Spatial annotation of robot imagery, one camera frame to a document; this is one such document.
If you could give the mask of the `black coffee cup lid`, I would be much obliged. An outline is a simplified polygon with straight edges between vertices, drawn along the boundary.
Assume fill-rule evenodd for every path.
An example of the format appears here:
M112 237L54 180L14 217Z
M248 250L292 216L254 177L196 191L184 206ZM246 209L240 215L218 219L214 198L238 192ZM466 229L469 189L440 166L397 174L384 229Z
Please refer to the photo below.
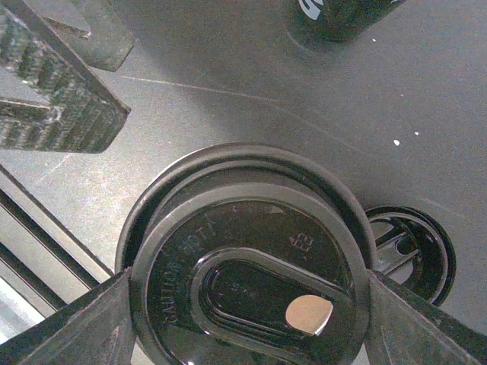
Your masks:
M350 364L377 250L333 174L287 150L220 144L169 166L123 225L138 344L155 364Z

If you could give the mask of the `black lid stack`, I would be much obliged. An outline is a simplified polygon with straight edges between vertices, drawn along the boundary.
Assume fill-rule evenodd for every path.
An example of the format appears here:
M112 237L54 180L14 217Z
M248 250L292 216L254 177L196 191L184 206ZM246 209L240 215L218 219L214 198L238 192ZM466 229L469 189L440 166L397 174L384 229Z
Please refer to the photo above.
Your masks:
M396 10L402 1L337 0L290 1L288 26L305 43L310 41L344 42Z

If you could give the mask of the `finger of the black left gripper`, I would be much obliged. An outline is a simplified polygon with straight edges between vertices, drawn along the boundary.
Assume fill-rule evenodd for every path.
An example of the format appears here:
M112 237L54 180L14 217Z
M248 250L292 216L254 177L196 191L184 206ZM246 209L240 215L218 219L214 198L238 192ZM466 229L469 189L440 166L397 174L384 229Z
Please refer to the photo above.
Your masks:
M66 42L69 27L25 1L1 3L1 68L43 101L1 97L1 147L101 153L125 125L120 101Z
M28 1L89 66L117 71L135 45L135 37L110 1Z

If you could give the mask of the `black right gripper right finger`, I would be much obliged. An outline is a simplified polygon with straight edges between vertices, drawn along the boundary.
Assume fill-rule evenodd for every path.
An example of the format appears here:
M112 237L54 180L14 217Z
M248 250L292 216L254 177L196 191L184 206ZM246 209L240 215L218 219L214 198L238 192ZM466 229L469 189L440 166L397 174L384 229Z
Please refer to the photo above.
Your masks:
M371 364L485 364L486 336L378 271L369 271Z

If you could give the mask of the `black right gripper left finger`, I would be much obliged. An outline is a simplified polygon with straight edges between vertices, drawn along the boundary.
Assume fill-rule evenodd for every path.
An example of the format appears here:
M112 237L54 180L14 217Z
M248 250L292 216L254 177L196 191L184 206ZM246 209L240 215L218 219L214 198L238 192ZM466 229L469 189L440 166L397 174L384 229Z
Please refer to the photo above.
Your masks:
M1 345L2 364L130 364L132 326L126 269Z

